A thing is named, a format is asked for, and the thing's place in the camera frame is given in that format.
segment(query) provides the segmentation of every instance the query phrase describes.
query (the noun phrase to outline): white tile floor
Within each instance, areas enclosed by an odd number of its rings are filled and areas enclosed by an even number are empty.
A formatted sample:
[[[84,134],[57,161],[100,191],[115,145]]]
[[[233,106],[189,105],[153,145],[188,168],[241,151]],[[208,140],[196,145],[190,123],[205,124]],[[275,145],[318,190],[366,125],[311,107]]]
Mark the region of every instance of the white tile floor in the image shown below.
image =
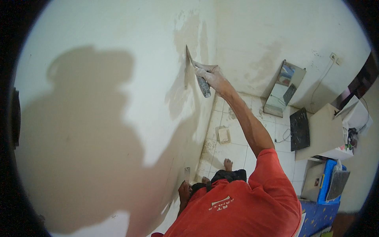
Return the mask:
[[[283,112],[283,118],[279,118],[262,112],[265,99],[244,94],[240,94],[240,96],[253,114],[265,126],[271,139],[273,141],[275,139],[281,141],[275,143],[279,162],[284,173],[292,182],[296,194],[300,195],[306,176],[306,170],[312,166],[313,162],[308,160],[295,162],[295,152],[291,152],[290,138],[287,137],[290,134],[290,114],[296,112],[297,109],[287,106]],[[220,127],[229,128],[231,143],[220,144],[217,136]],[[202,176],[211,179],[216,171],[223,169],[225,158],[229,158],[233,161],[233,170],[245,169],[248,177],[254,171],[257,161],[254,153],[248,146],[242,128],[235,118],[233,111],[224,99],[216,96],[216,102],[213,107],[207,138],[204,142],[197,173],[197,182],[201,182],[199,180],[201,180]]]

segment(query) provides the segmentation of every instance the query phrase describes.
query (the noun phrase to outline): power cord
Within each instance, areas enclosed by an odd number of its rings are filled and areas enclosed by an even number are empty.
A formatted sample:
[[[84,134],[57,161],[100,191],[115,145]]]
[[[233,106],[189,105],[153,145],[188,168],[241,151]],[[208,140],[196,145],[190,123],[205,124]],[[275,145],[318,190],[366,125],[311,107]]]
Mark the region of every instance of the power cord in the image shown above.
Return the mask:
[[[318,83],[316,89],[315,89],[315,90],[313,91],[313,93],[312,93],[312,97],[310,98],[310,105],[309,105],[309,107],[310,107],[310,110],[311,110],[312,113],[314,113],[314,112],[313,112],[313,109],[312,109],[313,95],[315,94],[315,91],[317,90],[317,88],[320,86],[321,81],[325,78],[326,74],[328,74],[329,70],[330,70],[331,67],[333,66],[333,64],[334,64],[334,55],[332,56],[332,59],[333,59],[333,63],[330,65],[330,67],[329,67],[329,69],[326,71],[325,75],[324,75],[324,76],[321,78],[321,80],[319,81],[319,83]]]
[[[358,130],[358,133],[359,133],[364,127],[366,127],[366,124],[368,123],[368,120],[370,119],[370,112],[368,111],[368,105],[367,105],[367,102],[366,102],[365,98],[361,97],[361,99],[363,99],[363,101],[364,101],[365,104],[366,104],[366,109],[367,109],[367,113],[368,113],[368,115],[367,115],[367,121],[366,121],[365,125],[363,125],[363,127],[361,127],[361,128]]]
[[[270,96],[277,98],[277,99],[278,99],[278,102],[279,102],[281,105],[287,106],[283,101],[281,101],[281,98],[276,97],[276,96],[273,96],[273,95],[270,95]]]
[[[287,131],[291,131],[290,129],[287,129],[284,133],[283,133],[283,136],[282,136],[282,138],[283,138],[283,140],[282,141],[288,141],[288,140],[286,140],[287,138],[289,138],[290,136],[291,136],[291,133],[286,137],[286,138],[284,138],[284,134],[287,132]]]

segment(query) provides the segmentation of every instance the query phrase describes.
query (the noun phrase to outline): black shorts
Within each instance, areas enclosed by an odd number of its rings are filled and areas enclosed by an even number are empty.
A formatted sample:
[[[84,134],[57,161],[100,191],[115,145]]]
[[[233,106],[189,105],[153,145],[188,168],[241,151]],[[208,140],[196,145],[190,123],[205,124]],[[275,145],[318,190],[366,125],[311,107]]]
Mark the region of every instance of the black shorts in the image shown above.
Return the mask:
[[[194,195],[195,192],[197,192],[199,189],[204,188],[204,187],[206,187],[207,192],[209,192],[212,189],[211,184],[213,184],[219,179],[227,179],[229,183],[234,180],[243,180],[246,182],[246,170],[236,170],[236,171],[219,170],[216,172],[212,180],[209,181],[207,184],[196,183],[192,185],[192,192],[191,192],[190,198],[192,197],[192,195]]]

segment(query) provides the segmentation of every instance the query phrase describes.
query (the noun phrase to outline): right hand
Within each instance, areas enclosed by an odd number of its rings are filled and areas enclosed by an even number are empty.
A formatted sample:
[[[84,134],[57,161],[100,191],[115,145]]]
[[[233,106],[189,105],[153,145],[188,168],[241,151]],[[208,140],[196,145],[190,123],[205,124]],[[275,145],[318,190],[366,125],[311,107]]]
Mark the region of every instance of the right hand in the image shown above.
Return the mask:
[[[192,191],[192,186],[184,180],[178,189],[179,200],[181,204],[188,203],[188,201],[190,200],[191,191]]]
[[[224,77],[218,65],[204,65],[194,61],[196,76],[203,77],[215,91],[225,98],[233,90],[232,85]]]

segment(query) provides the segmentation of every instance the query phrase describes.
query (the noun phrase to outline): bare foot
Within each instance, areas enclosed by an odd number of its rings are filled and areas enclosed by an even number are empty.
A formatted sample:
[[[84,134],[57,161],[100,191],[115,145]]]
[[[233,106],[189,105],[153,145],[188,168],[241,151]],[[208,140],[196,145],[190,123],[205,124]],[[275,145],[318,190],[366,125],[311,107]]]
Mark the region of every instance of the bare foot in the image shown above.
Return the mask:
[[[232,171],[233,162],[229,159],[224,160],[224,166],[226,171]]]
[[[206,183],[208,183],[210,180],[207,178],[207,177],[205,177],[205,176],[203,176],[203,178],[201,179],[201,182],[203,183],[203,184],[206,184]]]

